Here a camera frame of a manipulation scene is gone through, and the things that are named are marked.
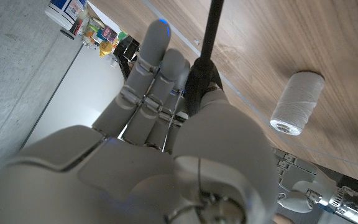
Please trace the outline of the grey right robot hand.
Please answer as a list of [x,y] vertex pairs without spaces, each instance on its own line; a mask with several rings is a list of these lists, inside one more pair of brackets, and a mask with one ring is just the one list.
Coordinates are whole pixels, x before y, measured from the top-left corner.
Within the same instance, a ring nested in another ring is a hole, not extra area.
[[275,158],[231,105],[211,61],[208,19],[189,66],[149,26],[120,94],[91,126],[61,129],[0,165],[0,223],[268,223]]

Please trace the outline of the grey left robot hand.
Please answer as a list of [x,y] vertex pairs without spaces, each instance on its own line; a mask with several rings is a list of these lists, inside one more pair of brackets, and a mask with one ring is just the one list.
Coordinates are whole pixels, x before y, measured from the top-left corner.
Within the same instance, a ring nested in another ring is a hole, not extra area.
[[308,161],[278,148],[272,151],[282,189],[277,197],[279,205],[297,213],[309,213],[316,204],[329,205],[337,192],[334,180]]

